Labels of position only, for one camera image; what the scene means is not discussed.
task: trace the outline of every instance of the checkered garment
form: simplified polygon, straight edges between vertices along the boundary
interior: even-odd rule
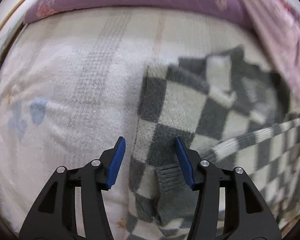
[[[217,167],[244,168],[270,207],[284,198],[300,119],[282,123],[289,104],[284,83],[243,57],[239,47],[180,58],[178,66],[147,65],[130,164],[128,239],[187,237],[198,192],[184,182],[176,136]],[[217,235],[224,209],[220,191]]]

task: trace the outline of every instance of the white blanket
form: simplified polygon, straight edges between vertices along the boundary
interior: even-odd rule
[[[27,26],[0,72],[0,190],[14,230],[58,166],[82,167],[124,136],[117,182],[103,192],[114,239],[123,239],[144,64],[238,45],[246,61],[270,69],[252,34],[194,13],[87,9]]]

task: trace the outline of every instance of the blue gripper pad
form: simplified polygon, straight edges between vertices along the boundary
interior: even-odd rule
[[[191,189],[193,189],[195,185],[193,168],[186,154],[185,145],[178,137],[176,138],[176,155],[183,177],[185,178],[185,182]]]
[[[117,179],[123,156],[126,151],[126,140],[123,137],[119,137],[113,150],[114,155],[108,166],[108,178],[106,181],[106,186],[108,189],[111,189],[112,185],[115,184],[115,181]]]

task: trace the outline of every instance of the silver screw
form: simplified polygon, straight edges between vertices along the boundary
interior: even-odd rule
[[[238,173],[238,174],[242,174],[244,172],[244,170],[241,167],[236,167],[235,172]]]
[[[64,173],[66,168],[64,166],[60,166],[57,168],[57,173]]]
[[[210,165],[210,163],[206,160],[203,160],[200,162],[200,165],[203,166],[203,167],[208,167]]]
[[[99,161],[99,160],[93,160],[93,161],[91,162],[91,165],[92,165],[92,166],[95,166],[95,167],[99,166],[100,164],[101,164],[101,161]]]

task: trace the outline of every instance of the checkered cloth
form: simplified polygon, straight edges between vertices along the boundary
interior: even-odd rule
[[[218,167],[239,164],[253,174],[268,203],[277,196],[270,184],[283,187],[289,180],[282,175],[287,157],[273,153],[273,143],[266,140],[279,129],[261,130],[283,121],[289,92],[280,77],[243,57],[243,49],[236,48],[204,59],[180,58],[178,66],[147,66],[130,164],[127,238],[184,239],[188,234],[198,192],[184,182],[174,151],[176,136]],[[287,126],[296,129],[298,121]],[[241,140],[229,143],[242,135],[243,145]],[[222,148],[224,143],[230,148]],[[222,205],[218,228],[223,227]]]

